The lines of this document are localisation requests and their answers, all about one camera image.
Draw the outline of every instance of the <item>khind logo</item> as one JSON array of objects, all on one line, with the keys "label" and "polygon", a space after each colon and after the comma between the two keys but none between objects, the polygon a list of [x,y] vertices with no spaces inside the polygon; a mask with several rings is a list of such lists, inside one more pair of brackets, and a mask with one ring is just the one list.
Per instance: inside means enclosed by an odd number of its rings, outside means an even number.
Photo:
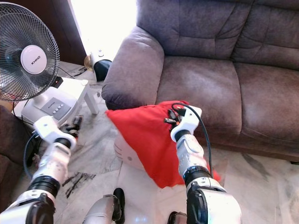
[{"label": "khind logo", "polygon": [[34,64],[35,62],[37,62],[38,59],[40,59],[41,57],[38,56],[33,62],[31,62],[31,64]]}]

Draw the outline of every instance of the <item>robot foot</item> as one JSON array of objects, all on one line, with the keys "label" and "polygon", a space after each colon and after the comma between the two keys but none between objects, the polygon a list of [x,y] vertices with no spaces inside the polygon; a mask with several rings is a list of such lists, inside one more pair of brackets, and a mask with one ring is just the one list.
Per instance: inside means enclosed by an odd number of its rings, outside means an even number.
[{"label": "robot foot", "polygon": [[186,224],[187,215],[182,212],[173,211],[168,218],[167,224]]},{"label": "robot foot", "polygon": [[125,194],[121,188],[114,190],[113,195],[117,197],[114,203],[113,220],[116,224],[124,224],[125,222]]}]

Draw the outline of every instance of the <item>white fan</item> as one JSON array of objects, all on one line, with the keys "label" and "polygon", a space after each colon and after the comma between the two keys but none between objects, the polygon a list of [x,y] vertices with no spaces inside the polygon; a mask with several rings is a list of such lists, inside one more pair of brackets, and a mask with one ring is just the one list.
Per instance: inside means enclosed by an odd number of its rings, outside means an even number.
[{"label": "white fan", "polygon": [[31,123],[50,115],[62,124],[77,100],[51,86],[58,67],[58,46],[46,25],[28,9],[0,2],[0,99],[29,100],[21,114]]}]

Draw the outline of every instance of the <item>brown couch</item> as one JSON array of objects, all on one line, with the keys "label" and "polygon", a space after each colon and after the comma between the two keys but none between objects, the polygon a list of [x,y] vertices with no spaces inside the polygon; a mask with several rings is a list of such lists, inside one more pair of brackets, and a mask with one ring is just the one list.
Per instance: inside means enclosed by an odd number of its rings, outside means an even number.
[{"label": "brown couch", "polygon": [[103,85],[109,109],[186,100],[212,145],[299,161],[298,0],[137,5]]},{"label": "brown couch", "polygon": [[8,206],[11,192],[22,173],[28,139],[22,122],[0,105],[0,212]]}]

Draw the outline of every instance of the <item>sofa backrest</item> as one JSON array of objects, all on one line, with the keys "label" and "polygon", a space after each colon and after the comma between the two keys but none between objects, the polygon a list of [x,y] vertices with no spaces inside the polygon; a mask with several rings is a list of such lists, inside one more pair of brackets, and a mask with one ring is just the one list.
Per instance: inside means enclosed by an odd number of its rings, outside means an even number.
[{"label": "sofa backrest", "polygon": [[299,70],[299,0],[255,0],[232,59]]},{"label": "sofa backrest", "polygon": [[229,59],[253,0],[137,0],[137,26],[165,54]]}]

